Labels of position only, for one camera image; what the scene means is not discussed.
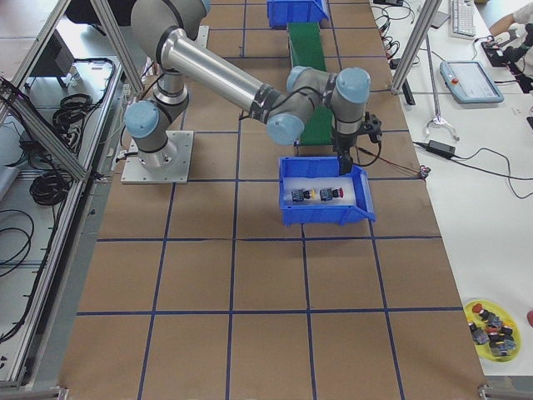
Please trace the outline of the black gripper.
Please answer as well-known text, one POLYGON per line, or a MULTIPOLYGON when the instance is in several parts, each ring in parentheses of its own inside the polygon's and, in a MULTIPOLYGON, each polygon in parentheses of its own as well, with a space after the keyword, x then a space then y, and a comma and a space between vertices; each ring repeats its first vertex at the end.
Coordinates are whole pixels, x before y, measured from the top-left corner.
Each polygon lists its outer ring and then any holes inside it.
POLYGON ((338 156, 339 175, 347 175, 353 167, 353 158, 350 155, 351 148, 356 145, 357 135, 344 134, 338 131, 332 132, 333 151, 338 156))

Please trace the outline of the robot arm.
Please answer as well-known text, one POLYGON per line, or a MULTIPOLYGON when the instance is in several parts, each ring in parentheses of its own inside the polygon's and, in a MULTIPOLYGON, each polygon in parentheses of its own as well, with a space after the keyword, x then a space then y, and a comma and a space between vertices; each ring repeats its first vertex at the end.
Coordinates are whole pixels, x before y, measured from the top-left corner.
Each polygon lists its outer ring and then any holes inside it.
POLYGON ((339 173, 351 171, 351 148, 362 134, 381 140, 381 122, 366 111, 371 78, 351 67, 328 73, 295 66, 286 91, 260 81, 196 43, 208 1, 136 1, 131 11, 134 38, 148 57, 166 73, 183 73, 266 124, 270 138, 292 145, 319 107, 332 113, 331 140, 339 173))

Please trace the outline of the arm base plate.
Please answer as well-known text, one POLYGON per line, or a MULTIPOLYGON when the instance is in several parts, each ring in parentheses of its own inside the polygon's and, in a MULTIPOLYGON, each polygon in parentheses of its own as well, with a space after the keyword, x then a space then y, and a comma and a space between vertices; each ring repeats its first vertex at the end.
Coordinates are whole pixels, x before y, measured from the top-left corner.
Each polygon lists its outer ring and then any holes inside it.
POLYGON ((166 131, 167 145, 154 153, 139 152, 133 139, 123 170, 124 184, 163 184, 188 182, 192 148, 193 131, 166 131))

